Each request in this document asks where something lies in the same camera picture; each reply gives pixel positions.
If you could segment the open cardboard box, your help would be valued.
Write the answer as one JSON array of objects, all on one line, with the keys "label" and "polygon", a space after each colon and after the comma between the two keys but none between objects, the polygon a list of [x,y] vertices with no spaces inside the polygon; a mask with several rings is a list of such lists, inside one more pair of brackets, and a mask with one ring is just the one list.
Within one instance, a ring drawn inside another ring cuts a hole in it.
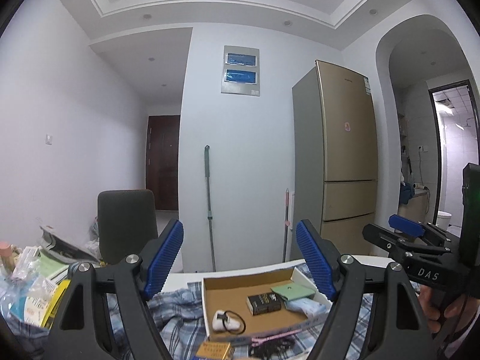
[{"label": "open cardboard box", "polygon": [[326,320],[331,302],[298,267],[202,280],[207,338],[233,345]]}]

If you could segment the pink black hair comb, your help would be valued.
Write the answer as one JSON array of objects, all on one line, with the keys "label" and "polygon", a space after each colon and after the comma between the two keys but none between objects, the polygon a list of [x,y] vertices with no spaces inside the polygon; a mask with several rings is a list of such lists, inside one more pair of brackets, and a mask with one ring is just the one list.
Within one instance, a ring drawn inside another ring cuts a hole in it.
[{"label": "pink black hair comb", "polygon": [[295,335],[300,330],[287,331],[273,336],[251,339],[248,355],[254,359],[271,359],[272,356],[285,354],[295,344]]}]

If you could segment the grey electrical panel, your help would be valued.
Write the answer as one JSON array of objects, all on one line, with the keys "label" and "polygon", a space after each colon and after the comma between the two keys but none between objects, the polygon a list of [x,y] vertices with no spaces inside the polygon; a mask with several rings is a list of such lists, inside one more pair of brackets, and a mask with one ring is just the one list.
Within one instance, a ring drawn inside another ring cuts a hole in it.
[{"label": "grey electrical panel", "polygon": [[260,96],[260,50],[224,46],[220,92]]}]

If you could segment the gold blue packet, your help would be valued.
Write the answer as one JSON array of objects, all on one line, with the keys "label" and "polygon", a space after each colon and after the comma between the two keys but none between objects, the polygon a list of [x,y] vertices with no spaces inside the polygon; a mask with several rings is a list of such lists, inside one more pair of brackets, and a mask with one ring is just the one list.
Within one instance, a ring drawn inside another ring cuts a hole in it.
[{"label": "gold blue packet", "polygon": [[229,342],[207,340],[199,345],[193,360],[232,360],[234,347]]}]

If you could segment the dark grey chair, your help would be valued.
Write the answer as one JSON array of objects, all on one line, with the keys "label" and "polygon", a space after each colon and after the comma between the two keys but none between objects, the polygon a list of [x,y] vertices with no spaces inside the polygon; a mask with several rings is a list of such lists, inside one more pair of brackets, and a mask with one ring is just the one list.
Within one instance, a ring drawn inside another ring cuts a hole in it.
[{"label": "dark grey chair", "polygon": [[103,191],[97,196],[99,250],[113,265],[139,254],[158,236],[155,197],[148,189]]}]

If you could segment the yellow package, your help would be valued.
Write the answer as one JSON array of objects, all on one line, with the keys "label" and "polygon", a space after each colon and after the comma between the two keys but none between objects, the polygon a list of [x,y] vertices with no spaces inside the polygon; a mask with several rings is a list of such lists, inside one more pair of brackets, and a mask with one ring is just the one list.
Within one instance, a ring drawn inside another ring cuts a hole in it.
[{"label": "yellow package", "polygon": [[43,320],[41,322],[41,327],[42,328],[48,328],[50,329],[53,326],[55,316],[57,314],[57,311],[59,309],[59,305],[61,303],[61,300],[64,297],[64,294],[66,293],[66,290],[68,289],[71,281],[69,279],[63,280],[58,286],[57,289],[55,289],[55,292],[50,299],[49,305],[46,309],[46,312],[43,316]]}]

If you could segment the green card sleeve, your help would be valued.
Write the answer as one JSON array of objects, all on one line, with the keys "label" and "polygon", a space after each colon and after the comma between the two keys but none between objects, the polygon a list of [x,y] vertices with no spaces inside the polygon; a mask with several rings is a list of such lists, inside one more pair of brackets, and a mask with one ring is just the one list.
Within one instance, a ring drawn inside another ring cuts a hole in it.
[{"label": "green card sleeve", "polygon": [[274,286],[272,292],[281,297],[284,301],[295,301],[302,298],[313,298],[316,291],[294,282]]}]

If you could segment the small black box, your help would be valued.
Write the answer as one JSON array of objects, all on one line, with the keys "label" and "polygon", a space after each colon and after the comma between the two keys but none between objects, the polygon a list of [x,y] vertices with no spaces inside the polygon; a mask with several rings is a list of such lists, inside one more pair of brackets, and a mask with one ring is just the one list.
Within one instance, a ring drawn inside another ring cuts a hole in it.
[{"label": "small black box", "polygon": [[247,307],[253,316],[280,311],[281,297],[274,292],[250,295],[247,297]]}]

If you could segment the clutter of plastic bags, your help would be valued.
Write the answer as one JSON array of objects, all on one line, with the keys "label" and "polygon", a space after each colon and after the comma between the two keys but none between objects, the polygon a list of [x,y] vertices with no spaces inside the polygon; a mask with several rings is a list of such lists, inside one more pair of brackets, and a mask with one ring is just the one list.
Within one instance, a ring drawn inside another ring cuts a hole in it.
[{"label": "clutter of plastic bags", "polygon": [[101,265],[99,237],[89,234],[83,246],[77,246],[60,237],[51,226],[41,226],[41,238],[34,246],[27,246],[15,259],[15,268],[6,277],[6,288],[1,291],[1,312],[8,319],[41,328],[55,289],[73,274],[82,263]]}]

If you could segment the light blue tissue pack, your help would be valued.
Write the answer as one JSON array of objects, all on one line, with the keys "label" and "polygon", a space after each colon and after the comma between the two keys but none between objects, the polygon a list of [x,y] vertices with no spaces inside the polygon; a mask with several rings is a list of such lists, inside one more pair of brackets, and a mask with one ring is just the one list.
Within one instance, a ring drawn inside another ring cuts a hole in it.
[{"label": "light blue tissue pack", "polygon": [[288,311],[304,314],[308,319],[313,319],[329,311],[326,305],[306,297],[285,301],[284,304]]}]

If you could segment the dark brown door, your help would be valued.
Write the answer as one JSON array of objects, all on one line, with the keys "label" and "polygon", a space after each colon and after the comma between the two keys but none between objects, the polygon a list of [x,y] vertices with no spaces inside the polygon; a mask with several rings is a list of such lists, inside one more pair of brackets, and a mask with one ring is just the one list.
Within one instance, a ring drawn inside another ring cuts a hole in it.
[{"label": "dark brown door", "polygon": [[179,115],[148,118],[145,187],[159,211],[178,211]]}]

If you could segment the gold refrigerator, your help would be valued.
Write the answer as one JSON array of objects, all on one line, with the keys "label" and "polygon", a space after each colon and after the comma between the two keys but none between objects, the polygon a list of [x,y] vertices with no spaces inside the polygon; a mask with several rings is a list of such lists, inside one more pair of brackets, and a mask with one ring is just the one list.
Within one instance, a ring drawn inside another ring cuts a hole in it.
[{"label": "gold refrigerator", "polygon": [[377,129],[368,78],[316,61],[292,88],[293,222],[309,220],[342,253],[369,255],[377,205]]}]

